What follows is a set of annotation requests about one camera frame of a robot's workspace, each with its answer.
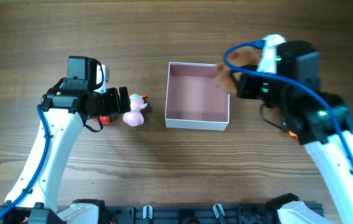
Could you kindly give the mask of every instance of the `green light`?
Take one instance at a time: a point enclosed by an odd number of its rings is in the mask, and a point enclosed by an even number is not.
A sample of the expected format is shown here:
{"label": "green light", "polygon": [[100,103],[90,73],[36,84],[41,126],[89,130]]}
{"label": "green light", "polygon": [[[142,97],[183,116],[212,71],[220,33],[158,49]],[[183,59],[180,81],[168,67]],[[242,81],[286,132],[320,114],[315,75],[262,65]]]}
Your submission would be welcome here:
{"label": "green light", "polygon": [[328,111],[326,110],[318,110],[318,116],[325,116],[328,114]]}

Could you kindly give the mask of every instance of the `brown plush toy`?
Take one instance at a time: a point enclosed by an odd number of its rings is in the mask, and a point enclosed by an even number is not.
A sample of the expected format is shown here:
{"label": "brown plush toy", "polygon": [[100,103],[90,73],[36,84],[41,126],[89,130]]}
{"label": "brown plush toy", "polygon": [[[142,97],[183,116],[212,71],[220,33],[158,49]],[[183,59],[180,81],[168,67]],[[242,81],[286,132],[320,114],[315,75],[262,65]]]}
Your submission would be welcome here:
{"label": "brown plush toy", "polygon": [[[228,59],[230,63],[240,67],[244,65],[258,65],[261,57],[255,52],[253,47],[242,47],[231,53]],[[215,77],[216,86],[221,87],[232,96],[237,95],[237,88],[229,75],[230,68],[224,63],[220,63],[216,69],[219,71],[219,74]],[[242,73],[235,73],[234,75],[236,80],[239,80]]]}

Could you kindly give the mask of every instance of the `open box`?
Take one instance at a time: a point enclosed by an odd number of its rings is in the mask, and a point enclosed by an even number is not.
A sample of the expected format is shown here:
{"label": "open box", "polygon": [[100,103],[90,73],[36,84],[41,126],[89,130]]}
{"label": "open box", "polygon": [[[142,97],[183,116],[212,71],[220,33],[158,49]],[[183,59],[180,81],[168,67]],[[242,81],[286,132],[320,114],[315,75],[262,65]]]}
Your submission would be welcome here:
{"label": "open box", "polygon": [[167,128],[223,131],[229,121],[229,95],[217,88],[216,65],[169,62]]}

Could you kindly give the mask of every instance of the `wooden surface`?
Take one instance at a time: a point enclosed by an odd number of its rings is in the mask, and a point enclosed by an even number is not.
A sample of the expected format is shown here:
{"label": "wooden surface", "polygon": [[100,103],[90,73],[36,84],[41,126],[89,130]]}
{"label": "wooden surface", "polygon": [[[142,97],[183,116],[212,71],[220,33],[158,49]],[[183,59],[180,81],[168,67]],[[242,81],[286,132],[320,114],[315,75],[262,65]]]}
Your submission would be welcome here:
{"label": "wooden surface", "polygon": [[169,62],[217,63],[229,47],[273,33],[312,42],[323,89],[345,98],[353,113],[353,1],[0,4],[0,204],[34,142],[41,96],[66,75],[69,55],[86,55],[110,67],[111,86],[147,94],[153,110],[137,128],[119,119],[98,134],[83,130],[59,205],[76,198],[236,204],[292,192],[340,222],[316,166],[260,120],[259,101],[231,99],[224,132],[165,128]]}

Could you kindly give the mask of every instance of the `pink toy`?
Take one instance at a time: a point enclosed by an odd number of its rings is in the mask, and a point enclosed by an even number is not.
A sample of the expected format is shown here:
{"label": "pink toy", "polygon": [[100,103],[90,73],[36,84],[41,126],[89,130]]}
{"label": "pink toy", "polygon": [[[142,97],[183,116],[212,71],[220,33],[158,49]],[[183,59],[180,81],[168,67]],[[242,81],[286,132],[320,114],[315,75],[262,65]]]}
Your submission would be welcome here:
{"label": "pink toy", "polygon": [[130,125],[137,126],[144,123],[143,115],[140,113],[140,110],[147,107],[147,103],[144,103],[144,99],[141,95],[132,94],[129,96],[131,100],[131,112],[127,112],[122,117],[122,120]]}

